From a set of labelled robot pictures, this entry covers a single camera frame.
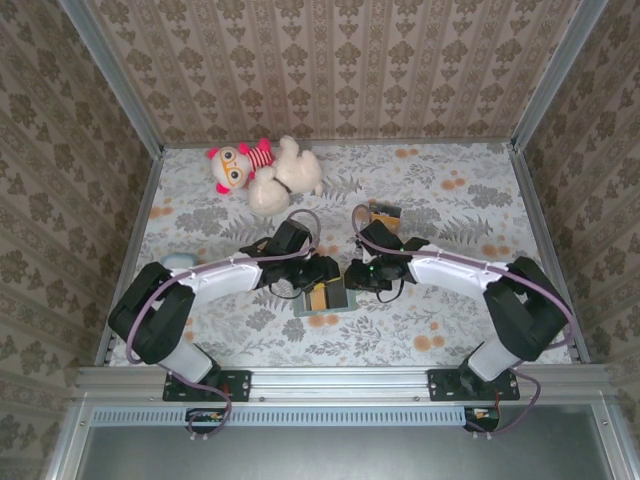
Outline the grey metal panel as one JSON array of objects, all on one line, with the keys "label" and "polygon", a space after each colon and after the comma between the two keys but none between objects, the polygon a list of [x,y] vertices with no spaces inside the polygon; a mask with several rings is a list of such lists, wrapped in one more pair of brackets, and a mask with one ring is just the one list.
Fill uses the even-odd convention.
[{"label": "grey metal panel", "polygon": [[461,427],[96,428],[77,480],[613,480],[591,412],[536,407],[486,438]]}]

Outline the clear plastic card box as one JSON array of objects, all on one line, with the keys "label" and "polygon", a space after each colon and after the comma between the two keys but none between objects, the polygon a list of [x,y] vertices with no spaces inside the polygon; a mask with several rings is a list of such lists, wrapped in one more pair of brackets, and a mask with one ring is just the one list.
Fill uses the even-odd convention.
[{"label": "clear plastic card box", "polygon": [[368,210],[371,222],[379,220],[392,233],[397,234],[399,232],[402,213],[401,207],[384,202],[370,201]]}]

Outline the aluminium side rail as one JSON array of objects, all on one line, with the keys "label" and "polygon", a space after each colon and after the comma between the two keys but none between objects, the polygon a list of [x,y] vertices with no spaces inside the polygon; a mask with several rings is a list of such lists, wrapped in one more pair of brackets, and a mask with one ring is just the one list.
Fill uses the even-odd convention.
[{"label": "aluminium side rail", "polygon": [[[153,206],[153,200],[158,188],[163,164],[164,148],[161,148],[160,154],[153,159],[151,164],[149,177],[147,179],[136,220],[131,231],[130,240],[108,313],[110,313],[111,310],[116,306],[133,278],[136,262],[144,239],[145,229]],[[94,360],[94,366],[103,367],[108,363],[110,352],[112,350],[111,344],[113,341],[113,336],[114,334],[112,333],[111,328],[108,324],[105,324]]]},{"label": "aluminium side rail", "polygon": [[536,241],[542,268],[572,313],[575,314],[576,310],[573,306],[524,154],[510,143],[507,143],[506,146],[508,147],[514,175],[518,182],[523,204]]}]

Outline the light blue round object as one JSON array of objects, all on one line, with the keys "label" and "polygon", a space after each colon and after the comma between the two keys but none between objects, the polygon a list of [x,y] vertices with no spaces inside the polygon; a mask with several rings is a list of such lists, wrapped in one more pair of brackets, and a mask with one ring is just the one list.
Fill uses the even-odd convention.
[{"label": "light blue round object", "polygon": [[188,253],[172,253],[162,258],[161,264],[170,270],[189,269],[196,266],[198,257]]}]

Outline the pink white plush doll glasses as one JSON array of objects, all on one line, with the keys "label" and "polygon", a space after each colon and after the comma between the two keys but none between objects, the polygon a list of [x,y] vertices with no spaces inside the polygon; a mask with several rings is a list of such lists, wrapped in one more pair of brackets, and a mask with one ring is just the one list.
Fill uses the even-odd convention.
[{"label": "pink white plush doll glasses", "polygon": [[257,170],[270,166],[275,160],[267,138],[261,138],[253,147],[240,143],[237,147],[211,148],[207,157],[216,180],[216,192],[221,195],[244,188],[254,179]]}]

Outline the white teddy bear plush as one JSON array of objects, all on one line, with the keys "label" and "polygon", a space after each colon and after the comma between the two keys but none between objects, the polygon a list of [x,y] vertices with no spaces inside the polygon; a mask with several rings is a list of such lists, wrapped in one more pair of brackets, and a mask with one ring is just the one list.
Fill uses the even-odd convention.
[{"label": "white teddy bear plush", "polygon": [[323,193],[322,169],[310,150],[301,150],[291,136],[280,139],[280,149],[270,166],[260,168],[247,194],[251,212],[260,217],[283,213],[294,194]]}]

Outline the aluminium frame post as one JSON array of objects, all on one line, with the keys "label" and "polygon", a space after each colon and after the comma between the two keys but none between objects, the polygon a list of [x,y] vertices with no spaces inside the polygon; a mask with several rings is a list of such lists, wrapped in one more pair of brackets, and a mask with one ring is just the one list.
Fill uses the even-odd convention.
[{"label": "aluminium frame post", "polygon": [[607,3],[580,1],[514,130],[511,144],[515,152],[522,152],[531,140]]},{"label": "aluminium frame post", "polygon": [[164,142],[145,108],[143,98],[126,74],[125,63],[117,58],[115,49],[91,12],[87,0],[59,0],[95,64],[101,70],[116,99],[138,134],[153,161],[162,157]]}]

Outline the green card holder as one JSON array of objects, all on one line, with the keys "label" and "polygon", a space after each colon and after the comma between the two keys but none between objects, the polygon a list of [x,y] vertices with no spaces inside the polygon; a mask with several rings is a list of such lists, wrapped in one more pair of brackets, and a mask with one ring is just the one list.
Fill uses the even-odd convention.
[{"label": "green card holder", "polygon": [[313,287],[308,292],[302,292],[293,300],[293,311],[296,317],[337,314],[354,311],[358,308],[355,292],[345,287],[343,277],[325,282],[325,284],[327,309],[324,311],[311,311],[309,309],[308,294],[313,290]]}]

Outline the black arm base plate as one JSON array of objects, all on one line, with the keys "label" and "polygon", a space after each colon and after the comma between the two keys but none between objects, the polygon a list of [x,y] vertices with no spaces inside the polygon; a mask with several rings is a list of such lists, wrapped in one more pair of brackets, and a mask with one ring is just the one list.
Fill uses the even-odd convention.
[{"label": "black arm base plate", "polygon": [[[221,390],[234,402],[247,402],[252,386],[252,372],[250,370],[213,371],[207,374],[200,384]],[[162,399],[165,402],[187,403],[222,401],[218,395],[185,385],[171,374],[166,375]]]},{"label": "black arm base plate", "polygon": [[473,373],[462,374],[457,368],[427,371],[428,389],[432,401],[515,401],[520,399],[518,382],[513,373],[502,372],[485,382]]}]

